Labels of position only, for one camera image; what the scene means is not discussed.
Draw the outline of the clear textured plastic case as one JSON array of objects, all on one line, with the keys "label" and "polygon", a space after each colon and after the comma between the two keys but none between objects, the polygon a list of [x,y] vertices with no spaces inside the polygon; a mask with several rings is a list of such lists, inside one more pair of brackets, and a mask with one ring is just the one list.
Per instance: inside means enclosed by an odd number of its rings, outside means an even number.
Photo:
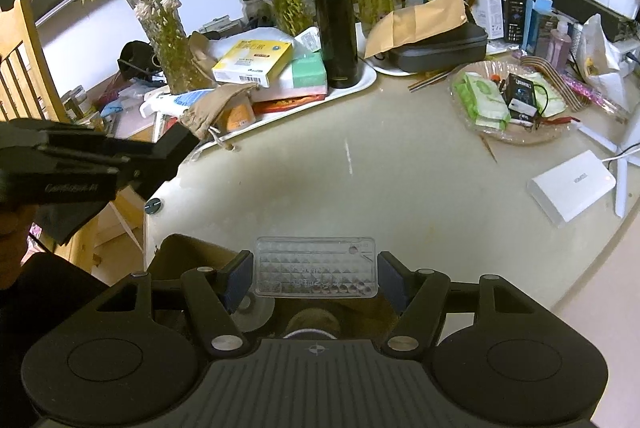
[{"label": "clear textured plastic case", "polygon": [[368,299],[378,294],[375,241],[369,237],[260,237],[256,295],[276,299]]}]

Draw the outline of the small black rectangular box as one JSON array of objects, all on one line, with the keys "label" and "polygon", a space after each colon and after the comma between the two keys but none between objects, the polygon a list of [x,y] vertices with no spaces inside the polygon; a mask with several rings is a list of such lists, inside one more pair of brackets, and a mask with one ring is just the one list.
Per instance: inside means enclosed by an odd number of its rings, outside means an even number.
[{"label": "small black rectangular box", "polygon": [[172,180],[186,157],[200,140],[184,125],[176,122],[143,155],[134,157],[130,186],[142,199],[149,200],[167,181]]}]

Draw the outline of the open cardboard box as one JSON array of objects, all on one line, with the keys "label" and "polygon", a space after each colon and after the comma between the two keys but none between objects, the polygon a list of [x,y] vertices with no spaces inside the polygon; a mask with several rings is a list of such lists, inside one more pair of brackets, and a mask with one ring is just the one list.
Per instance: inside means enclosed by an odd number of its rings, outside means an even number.
[{"label": "open cardboard box", "polygon": [[233,317],[252,296],[253,256],[186,235],[160,244],[149,266],[157,322],[186,317],[189,332],[212,353],[250,350],[262,338],[371,339],[377,344],[397,322],[380,293],[364,299],[277,299],[266,310],[251,302],[241,326]]}]

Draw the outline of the wooden chair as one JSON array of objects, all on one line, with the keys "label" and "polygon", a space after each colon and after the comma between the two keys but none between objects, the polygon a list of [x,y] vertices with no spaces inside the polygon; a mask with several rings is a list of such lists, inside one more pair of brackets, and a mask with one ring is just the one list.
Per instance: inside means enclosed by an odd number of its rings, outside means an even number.
[{"label": "wooden chair", "polygon": [[1,115],[69,122],[43,54],[29,0],[1,12]]}]

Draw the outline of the white power bank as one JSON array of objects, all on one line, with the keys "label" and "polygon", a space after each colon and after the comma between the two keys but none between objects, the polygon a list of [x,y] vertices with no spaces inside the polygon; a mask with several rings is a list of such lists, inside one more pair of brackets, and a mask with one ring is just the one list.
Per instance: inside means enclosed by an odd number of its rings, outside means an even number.
[{"label": "white power bank", "polygon": [[533,177],[526,188],[552,224],[574,220],[616,185],[614,175],[593,151],[570,158]]}]

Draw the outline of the glass vase with stems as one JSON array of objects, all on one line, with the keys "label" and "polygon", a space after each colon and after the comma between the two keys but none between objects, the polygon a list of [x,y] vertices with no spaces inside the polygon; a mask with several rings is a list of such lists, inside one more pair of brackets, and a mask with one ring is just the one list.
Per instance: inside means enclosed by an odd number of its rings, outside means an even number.
[{"label": "glass vase with stems", "polygon": [[210,88],[213,81],[196,65],[179,15],[180,0],[129,0],[148,37],[172,94]]}]

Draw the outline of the glass snack dish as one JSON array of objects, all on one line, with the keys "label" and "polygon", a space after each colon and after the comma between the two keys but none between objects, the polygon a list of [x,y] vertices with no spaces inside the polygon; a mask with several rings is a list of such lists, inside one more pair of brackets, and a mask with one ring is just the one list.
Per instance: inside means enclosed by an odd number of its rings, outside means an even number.
[{"label": "glass snack dish", "polygon": [[465,126],[504,143],[550,142],[579,123],[548,76],[515,62],[473,62],[450,73],[448,84]]}]

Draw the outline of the yellow white box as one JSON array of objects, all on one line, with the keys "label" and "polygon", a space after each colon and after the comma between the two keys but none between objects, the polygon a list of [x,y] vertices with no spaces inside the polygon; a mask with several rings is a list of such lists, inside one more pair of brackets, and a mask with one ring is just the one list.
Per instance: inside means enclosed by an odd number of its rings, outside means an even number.
[{"label": "yellow white box", "polygon": [[272,81],[292,62],[290,42],[241,40],[213,67],[217,82],[254,83],[269,88]]}]

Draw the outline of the white serving tray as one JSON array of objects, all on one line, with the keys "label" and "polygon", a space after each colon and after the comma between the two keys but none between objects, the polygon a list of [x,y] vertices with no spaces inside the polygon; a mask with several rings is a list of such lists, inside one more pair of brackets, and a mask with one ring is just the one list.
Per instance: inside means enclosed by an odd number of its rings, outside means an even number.
[{"label": "white serving tray", "polygon": [[378,79],[378,72],[373,68],[370,62],[367,62],[362,57],[358,62],[359,80],[351,88],[331,88],[328,94],[322,98],[308,97],[296,97],[288,100],[274,100],[273,102],[260,102],[254,106],[255,121],[250,125],[239,130],[234,130],[222,134],[217,129],[212,128],[206,139],[201,146],[196,148],[196,151],[191,156],[192,160],[198,159],[198,156],[202,151],[207,148],[215,146],[227,146],[235,137],[250,131],[257,130],[266,125],[270,125],[272,122],[276,122],[281,119],[293,117],[295,114],[302,111],[309,110],[311,108],[327,104],[328,102],[335,102],[337,99],[347,96],[355,95],[367,88],[371,88]]}]

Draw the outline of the green tissue pack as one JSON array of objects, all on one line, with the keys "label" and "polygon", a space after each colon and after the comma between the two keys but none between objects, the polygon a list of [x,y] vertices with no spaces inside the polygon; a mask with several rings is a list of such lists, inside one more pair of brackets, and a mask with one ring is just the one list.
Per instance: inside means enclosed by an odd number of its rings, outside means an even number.
[{"label": "green tissue pack", "polygon": [[319,52],[294,59],[291,67],[294,88],[326,91],[326,68]]}]

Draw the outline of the white phone gimbal tripod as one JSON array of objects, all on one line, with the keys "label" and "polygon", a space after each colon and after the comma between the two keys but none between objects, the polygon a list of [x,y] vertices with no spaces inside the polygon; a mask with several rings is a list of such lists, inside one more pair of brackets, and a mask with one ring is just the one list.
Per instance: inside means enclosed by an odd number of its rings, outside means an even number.
[{"label": "white phone gimbal tripod", "polygon": [[634,107],[620,143],[615,144],[604,135],[591,130],[587,125],[578,125],[577,130],[590,137],[591,140],[602,146],[612,154],[612,157],[604,159],[603,163],[609,167],[614,165],[615,186],[615,206],[614,212],[619,218],[623,218],[627,211],[627,175],[628,166],[639,166],[639,127],[640,109],[639,105]]}]

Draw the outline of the black zip case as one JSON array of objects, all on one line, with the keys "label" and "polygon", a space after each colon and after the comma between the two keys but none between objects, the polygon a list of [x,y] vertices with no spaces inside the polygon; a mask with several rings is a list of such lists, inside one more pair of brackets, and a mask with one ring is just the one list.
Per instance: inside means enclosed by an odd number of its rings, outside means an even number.
[{"label": "black zip case", "polygon": [[387,74],[450,70],[485,58],[488,36],[477,24],[462,26],[371,58],[374,67]]}]

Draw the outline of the brown paper envelope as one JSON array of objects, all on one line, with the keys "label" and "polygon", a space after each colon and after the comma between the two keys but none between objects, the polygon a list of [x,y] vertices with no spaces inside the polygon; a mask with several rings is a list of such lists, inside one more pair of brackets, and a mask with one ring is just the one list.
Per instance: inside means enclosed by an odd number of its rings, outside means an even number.
[{"label": "brown paper envelope", "polygon": [[394,10],[370,30],[363,57],[438,36],[467,21],[464,0],[431,0]]}]

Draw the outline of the black thermos bottle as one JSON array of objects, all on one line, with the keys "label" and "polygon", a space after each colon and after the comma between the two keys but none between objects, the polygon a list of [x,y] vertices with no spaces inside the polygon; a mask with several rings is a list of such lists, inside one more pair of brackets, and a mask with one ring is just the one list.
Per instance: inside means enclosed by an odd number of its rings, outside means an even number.
[{"label": "black thermos bottle", "polygon": [[321,56],[331,88],[358,82],[354,0],[314,0]]}]

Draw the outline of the tan drawstring pouch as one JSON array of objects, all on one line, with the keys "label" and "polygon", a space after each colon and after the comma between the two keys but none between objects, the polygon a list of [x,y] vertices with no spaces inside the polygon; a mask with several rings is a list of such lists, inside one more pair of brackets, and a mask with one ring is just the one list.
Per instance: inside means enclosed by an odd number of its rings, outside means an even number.
[{"label": "tan drawstring pouch", "polygon": [[179,118],[193,135],[201,141],[214,141],[230,151],[222,136],[239,131],[256,121],[250,92],[257,88],[252,84],[227,83],[207,92],[191,105]]}]

